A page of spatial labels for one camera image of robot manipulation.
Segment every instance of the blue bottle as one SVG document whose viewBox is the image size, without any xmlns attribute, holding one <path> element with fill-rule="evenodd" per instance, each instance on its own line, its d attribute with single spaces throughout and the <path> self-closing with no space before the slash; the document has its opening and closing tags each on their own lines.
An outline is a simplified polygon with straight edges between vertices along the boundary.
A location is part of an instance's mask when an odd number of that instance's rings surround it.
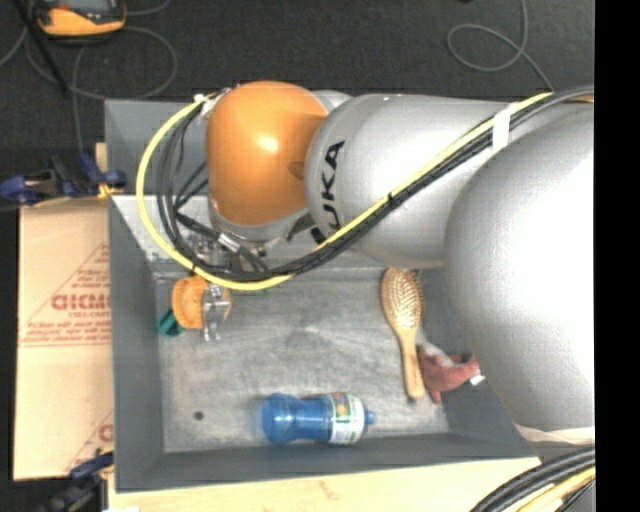
<svg viewBox="0 0 640 512">
<path fill-rule="evenodd" d="M 274 393 L 262 406 L 262 429 L 273 444 L 296 439 L 354 444 L 374 423 L 375 414 L 350 393 L 326 393 L 305 399 Z"/>
</svg>

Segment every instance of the kuka logo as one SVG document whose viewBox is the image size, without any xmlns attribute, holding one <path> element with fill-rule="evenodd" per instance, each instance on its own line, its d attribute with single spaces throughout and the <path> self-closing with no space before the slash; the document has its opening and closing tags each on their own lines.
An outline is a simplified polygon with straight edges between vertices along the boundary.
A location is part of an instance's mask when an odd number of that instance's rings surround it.
<svg viewBox="0 0 640 512">
<path fill-rule="evenodd" d="M 104 293 L 95 295 L 84 293 L 78 295 L 59 294 L 51 297 L 51 307 L 58 311 L 68 311 L 76 309 L 108 309 L 111 307 L 111 297 Z"/>
<path fill-rule="evenodd" d="M 338 153 L 340 153 L 342 146 L 344 146 L 344 141 L 337 142 L 336 144 L 329 146 L 327 154 L 324 157 L 324 161 L 329 164 L 331 169 L 325 169 L 322 171 L 322 186 L 324 188 L 322 192 L 322 199 L 324 199 L 322 208 L 327 212 L 327 216 L 329 217 L 329 228 L 333 231 L 340 229 L 340 219 L 338 219 L 338 212 L 335 207 L 336 198 L 333 195 L 332 189 L 336 179 L 336 170 L 338 168 Z M 325 174 L 327 171 L 330 173 L 330 177 Z"/>
</svg>

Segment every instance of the orange object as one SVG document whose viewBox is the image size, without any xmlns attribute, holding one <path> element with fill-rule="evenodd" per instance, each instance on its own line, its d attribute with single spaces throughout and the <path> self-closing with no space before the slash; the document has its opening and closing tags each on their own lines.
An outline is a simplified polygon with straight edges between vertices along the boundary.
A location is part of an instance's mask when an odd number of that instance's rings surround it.
<svg viewBox="0 0 640 512">
<path fill-rule="evenodd" d="M 40 28 L 54 37 L 85 37 L 107 34 L 120 30 L 125 18 L 100 22 L 73 12 L 68 5 L 60 5 L 48 11 L 48 23 L 38 20 Z"/>
<path fill-rule="evenodd" d="M 202 294 L 207 286 L 204 278 L 190 276 L 180 279 L 173 287 L 171 307 L 185 329 L 202 329 Z"/>
<path fill-rule="evenodd" d="M 304 162 L 326 109 L 308 90 L 261 81 L 216 104 L 207 126 L 209 193 L 218 214 L 259 226 L 303 209 Z"/>
</svg>

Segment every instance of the green object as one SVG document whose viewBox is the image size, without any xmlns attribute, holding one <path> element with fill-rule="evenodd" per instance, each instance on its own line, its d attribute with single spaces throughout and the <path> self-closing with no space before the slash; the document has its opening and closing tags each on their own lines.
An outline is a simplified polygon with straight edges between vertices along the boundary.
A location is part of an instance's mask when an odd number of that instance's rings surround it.
<svg viewBox="0 0 640 512">
<path fill-rule="evenodd" d="M 169 309 L 158 321 L 158 331 L 167 338 L 175 338 L 184 331 L 184 327 L 176 320 L 173 309 Z"/>
</svg>

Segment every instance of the white cable tie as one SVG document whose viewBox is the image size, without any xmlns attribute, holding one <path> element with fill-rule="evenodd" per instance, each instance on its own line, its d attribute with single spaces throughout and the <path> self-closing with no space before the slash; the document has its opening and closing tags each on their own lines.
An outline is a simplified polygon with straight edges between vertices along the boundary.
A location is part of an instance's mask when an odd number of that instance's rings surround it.
<svg viewBox="0 0 640 512">
<path fill-rule="evenodd" d="M 220 245 L 226 247 L 234 254 L 237 253 L 240 249 L 240 244 L 226 233 L 221 233 L 220 236 L 218 236 L 218 242 L 220 243 Z"/>
<path fill-rule="evenodd" d="M 482 373 L 480 373 L 480 370 L 478 370 L 476 373 L 474 373 L 471 378 L 469 379 L 469 384 L 471 384 L 472 386 L 477 386 L 478 384 L 480 384 L 483 380 L 485 379 L 485 376 L 482 375 Z"/>
<path fill-rule="evenodd" d="M 216 94 L 213 98 L 208 98 L 204 94 L 196 94 L 193 99 L 199 103 L 203 103 L 202 109 L 200 110 L 200 114 L 198 115 L 198 120 L 206 119 L 209 117 L 209 114 L 213 110 L 213 107 L 222 99 L 222 97 L 227 94 L 231 89 L 226 87 L 222 89 L 218 94 Z"/>
<path fill-rule="evenodd" d="M 493 116 L 492 154 L 494 155 L 509 144 L 511 134 L 509 125 L 511 124 L 511 114 L 513 114 L 516 105 L 516 103 L 510 103 Z"/>
</svg>

